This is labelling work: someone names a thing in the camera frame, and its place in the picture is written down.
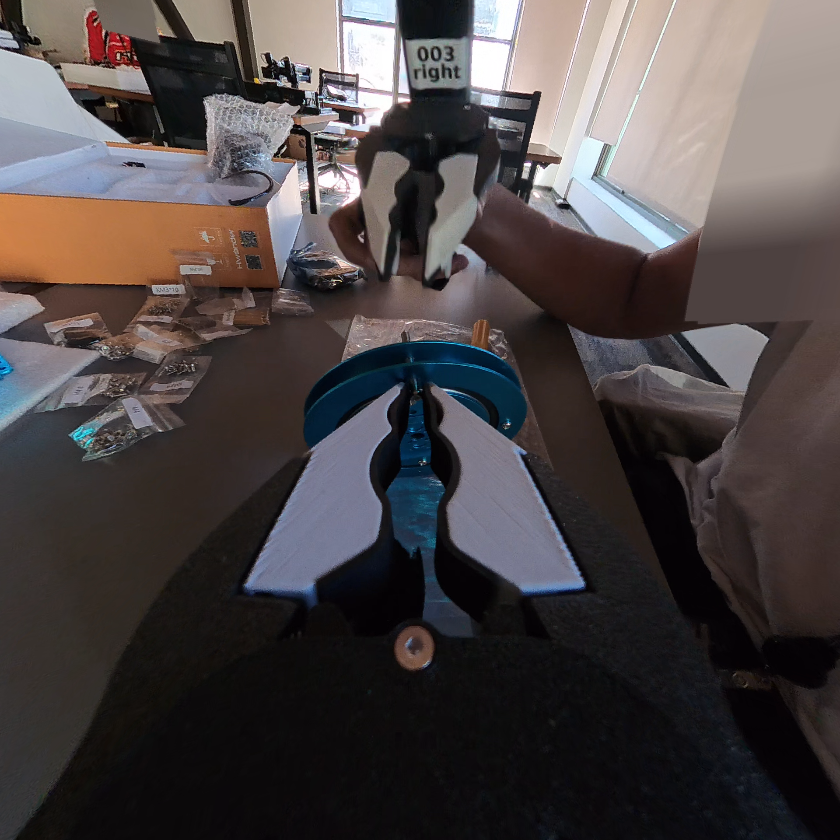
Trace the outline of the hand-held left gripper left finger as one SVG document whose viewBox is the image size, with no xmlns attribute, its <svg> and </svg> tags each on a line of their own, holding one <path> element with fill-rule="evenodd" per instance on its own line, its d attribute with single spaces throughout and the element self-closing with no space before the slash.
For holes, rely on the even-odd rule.
<svg viewBox="0 0 840 840">
<path fill-rule="evenodd" d="M 312 449 L 244 582 L 248 595 L 374 601 L 396 567 L 385 489 L 401 466 L 410 396 L 394 385 Z"/>
</svg>

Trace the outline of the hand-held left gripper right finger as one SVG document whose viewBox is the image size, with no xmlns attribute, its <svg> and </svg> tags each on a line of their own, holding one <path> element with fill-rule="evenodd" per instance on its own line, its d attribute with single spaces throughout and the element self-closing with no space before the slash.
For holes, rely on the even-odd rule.
<svg viewBox="0 0 840 840">
<path fill-rule="evenodd" d="M 434 566 L 447 595 L 581 592 L 585 578 L 525 452 L 436 385 L 423 394 L 432 467 L 444 484 Z"/>
</svg>

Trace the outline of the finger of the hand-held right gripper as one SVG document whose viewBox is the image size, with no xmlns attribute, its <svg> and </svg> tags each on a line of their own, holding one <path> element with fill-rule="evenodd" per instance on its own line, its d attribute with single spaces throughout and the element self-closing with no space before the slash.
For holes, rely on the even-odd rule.
<svg viewBox="0 0 840 840">
<path fill-rule="evenodd" d="M 435 199 L 436 217 L 427 233 L 424 284 L 438 284 L 439 272 L 445 283 L 453 273 L 453 259 L 476 219 L 478 198 L 475 194 L 478 155 L 454 154 L 439 162 L 437 173 L 443 191 Z"/>
<path fill-rule="evenodd" d="M 409 160 L 399 153 L 377 151 L 362 187 L 365 238 L 382 280 L 389 280 L 398 265 L 402 220 L 396 188 L 409 169 Z"/>
</svg>

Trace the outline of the blue metal turntable disc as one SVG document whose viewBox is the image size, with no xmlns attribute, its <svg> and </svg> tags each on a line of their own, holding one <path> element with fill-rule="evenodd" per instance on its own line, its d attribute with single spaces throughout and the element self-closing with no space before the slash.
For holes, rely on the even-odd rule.
<svg viewBox="0 0 840 840">
<path fill-rule="evenodd" d="M 526 420 L 526 398 L 508 362 L 470 344 L 416 341 L 367 350 L 325 374 L 304 405 L 304 438 L 314 446 L 394 385 L 407 385 L 411 401 L 400 477 L 431 476 L 432 445 L 421 400 L 421 388 L 428 383 L 508 438 Z"/>
</svg>

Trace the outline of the person's right forearm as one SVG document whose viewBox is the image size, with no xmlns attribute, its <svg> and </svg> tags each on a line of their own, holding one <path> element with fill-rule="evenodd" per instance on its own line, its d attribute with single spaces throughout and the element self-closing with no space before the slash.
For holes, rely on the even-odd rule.
<svg viewBox="0 0 840 840">
<path fill-rule="evenodd" d="M 465 244 L 554 318 L 597 337 L 645 340 L 690 329 L 700 236 L 646 254 L 558 224 L 494 185 Z"/>
</svg>

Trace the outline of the black device on desk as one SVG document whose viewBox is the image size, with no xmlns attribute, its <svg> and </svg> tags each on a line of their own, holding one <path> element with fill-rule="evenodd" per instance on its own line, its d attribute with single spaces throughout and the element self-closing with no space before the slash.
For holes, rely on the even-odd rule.
<svg viewBox="0 0 840 840">
<path fill-rule="evenodd" d="M 312 68 L 308 65 L 293 62 L 288 56 L 277 60 L 267 51 L 260 54 L 262 66 L 261 76 L 277 84 L 298 89 L 302 83 L 312 82 Z"/>
</svg>

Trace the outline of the person's right hand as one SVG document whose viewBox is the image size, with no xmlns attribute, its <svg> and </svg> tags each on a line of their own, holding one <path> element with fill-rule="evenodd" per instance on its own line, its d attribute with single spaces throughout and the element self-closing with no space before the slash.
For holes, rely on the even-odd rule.
<svg viewBox="0 0 840 840">
<path fill-rule="evenodd" d="M 476 220 L 468 234 L 461 240 L 462 245 L 471 245 L 478 241 L 478 236 L 490 230 L 491 212 L 505 207 L 512 200 L 516 209 L 520 204 L 517 196 L 501 185 L 489 189 L 483 204 L 479 205 Z M 359 198 L 345 204 L 335 211 L 329 220 L 329 229 L 342 255 L 350 263 L 360 266 L 374 279 L 380 277 L 371 246 L 368 242 L 363 221 L 361 200 Z M 424 278 L 424 258 L 410 240 L 401 242 L 400 258 L 395 271 L 397 277 L 410 277 L 421 281 Z"/>
</svg>

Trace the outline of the black mesh office chair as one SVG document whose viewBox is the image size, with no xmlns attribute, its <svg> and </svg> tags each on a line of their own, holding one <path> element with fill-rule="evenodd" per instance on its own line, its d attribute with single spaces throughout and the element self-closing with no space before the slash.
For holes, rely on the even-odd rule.
<svg viewBox="0 0 840 840">
<path fill-rule="evenodd" d="M 246 98 L 235 45 L 162 37 L 131 39 L 161 119 L 164 141 L 204 151 L 207 123 L 203 101 L 227 93 Z"/>
<path fill-rule="evenodd" d="M 523 177 L 527 152 L 536 121 L 541 92 L 493 91 L 473 87 L 470 100 L 485 110 L 489 126 L 495 130 L 500 146 L 498 182 L 525 203 L 533 186 L 535 164 L 528 179 Z"/>
</svg>

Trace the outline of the black wrapped bundle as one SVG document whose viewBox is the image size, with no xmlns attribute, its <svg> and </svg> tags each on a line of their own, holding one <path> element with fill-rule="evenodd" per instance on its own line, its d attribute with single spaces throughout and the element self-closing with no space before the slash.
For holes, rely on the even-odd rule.
<svg viewBox="0 0 840 840">
<path fill-rule="evenodd" d="M 336 291 L 366 279 L 362 268 L 314 242 L 293 249 L 287 267 L 297 280 L 316 291 Z"/>
</svg>

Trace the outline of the bright window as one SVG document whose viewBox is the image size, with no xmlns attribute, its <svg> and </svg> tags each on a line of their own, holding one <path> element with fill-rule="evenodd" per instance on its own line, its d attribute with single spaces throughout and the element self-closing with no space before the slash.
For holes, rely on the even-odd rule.
<svg viewBox="0 0 840 840">
<path fill-rule="evenodd" d="M 511 74 L 522 1 L 475 1 L 471 80 L 478 88 L 500 90 Z M 408 86 L 395 1 L 341 1 L 340 68 L 358 75 L 365 104 L 385 108 Z"/>
</svg>

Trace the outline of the clear plastic bag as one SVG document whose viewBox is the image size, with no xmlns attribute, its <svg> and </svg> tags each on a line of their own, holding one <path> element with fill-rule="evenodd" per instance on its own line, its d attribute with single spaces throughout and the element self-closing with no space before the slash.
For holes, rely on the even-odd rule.
<svg viewBox="0 0 840 840">
<path fill-rule="evenodd" d="M 407 333 L 411 341 L 442 340 L 469 344 L 472 340 L 473 327 L 473 322 L 464 326 L 421 318 L 366 318 L 356 314 L 346 334 L 341 361 L 346 361 L 356 354 L 373 348 L 399 343 L 402 341 L 403 332 Z M 500 329 L 490 329 L 489 350 L 509 363 L 519 378 L 521 391 L 526 400 L 528 413 L 523 426 L 513 438 L 514 442 L 552 466 L 516 357 L 505 333 Z"/>
</svg>

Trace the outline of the bubble wrap bundle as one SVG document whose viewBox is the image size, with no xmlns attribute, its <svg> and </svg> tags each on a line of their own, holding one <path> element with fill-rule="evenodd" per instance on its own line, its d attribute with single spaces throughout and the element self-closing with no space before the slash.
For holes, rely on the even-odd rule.
<svg viewBox="0 0 840 840">
<path fill-rule="evenodd" d="M 208 96 L 203 104 L 209 165 L 219 178 L 255 172 L 270 176 L 273 155 L 285 143 L 298 106 L 227 93 Z"/>
</svg>

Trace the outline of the beige roller blind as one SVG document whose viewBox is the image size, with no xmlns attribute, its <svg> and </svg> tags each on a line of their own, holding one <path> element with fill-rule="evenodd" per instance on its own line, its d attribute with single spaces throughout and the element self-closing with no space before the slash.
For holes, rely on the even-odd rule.
<svg viewBox="0 0 840 840">
<path fill-rule="evenodd" d="M 590 136 L 605 179 L 681 227 L 705 223 L 739 93 L 769 2 L 639 1 Z"/>
</svg>

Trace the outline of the pile of small screw bags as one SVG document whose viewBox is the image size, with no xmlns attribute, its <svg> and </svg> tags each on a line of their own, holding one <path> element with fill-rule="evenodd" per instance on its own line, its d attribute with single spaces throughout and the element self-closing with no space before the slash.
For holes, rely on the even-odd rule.
<svg viewBox="0 0 840 840">
<path fill-rule="evenodd" d="M 182 426 L 172 407 L 183 403 L 207 374 L 207 346 L 270 325 L 272 314 L 308 316 L 308 296 L 276 289 L 257 295 L 247 287 L 223 293 L 211 279 L 220 267 L 209 254 L 178 265 L 173 281 L 155 280 L 124 330 L 112 333 L 90 312 L 45 324 L 51 342 L 91 350 L 104 360 L 152 364 L 145 372 L 104 372 L 71 377 L 36 407 L 37 413 L 98 406 L 98 413 L 70 433 L 84 461 L 105 459 L 139 441 Z"/>
</svg>

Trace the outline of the orange cardboard box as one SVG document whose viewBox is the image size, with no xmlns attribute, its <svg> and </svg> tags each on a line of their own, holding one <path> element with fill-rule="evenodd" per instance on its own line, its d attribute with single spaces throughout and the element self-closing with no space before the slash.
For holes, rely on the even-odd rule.
<svg viewBox="0 0 840 840">
<path fill-rule="evenodd" d="M 4 135 L 2 280 L 146 286 L 188 258 L 220 262 L 220 287 L 278 287 L 301 223 L 298 169 L 219 180 L 206 154 Z"/>
</svg>

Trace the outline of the red white printed bag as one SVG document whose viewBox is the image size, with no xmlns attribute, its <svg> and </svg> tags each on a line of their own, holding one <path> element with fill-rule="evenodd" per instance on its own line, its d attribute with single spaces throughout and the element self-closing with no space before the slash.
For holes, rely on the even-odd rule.
<svg viewBox="0 0 840 840">
<path fill-rule="evenodd" d="M 83 15 L 85 61 L 93 66 L 140 69 L 129 36 L 105 29 L 98 11 L 90 6 Z"/>
</svg>

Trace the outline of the white foam sheet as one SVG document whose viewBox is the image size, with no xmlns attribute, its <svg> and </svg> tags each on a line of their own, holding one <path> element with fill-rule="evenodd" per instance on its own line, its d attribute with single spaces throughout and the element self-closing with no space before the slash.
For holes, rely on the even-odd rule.
<svg viewBox="0 0 840 840">
<path fill-rule="evenodd" d="M 96 351 L 1 339 L 12 371 L 1 380 L 1 430 L 14 424 L 60 385 L 100 359 Z"/>
</svg>

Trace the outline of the small white foam piece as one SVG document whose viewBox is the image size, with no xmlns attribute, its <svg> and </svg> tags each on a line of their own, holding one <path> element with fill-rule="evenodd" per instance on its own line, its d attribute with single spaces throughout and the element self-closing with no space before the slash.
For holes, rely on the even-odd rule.
<svg viewBox="0 0 840 840">
<path fill-rule="evenodd" d="M 0 333 L 6 333 L 44 310 L 45 307 L 32 295 L 1 291 Z"/>
</svg>

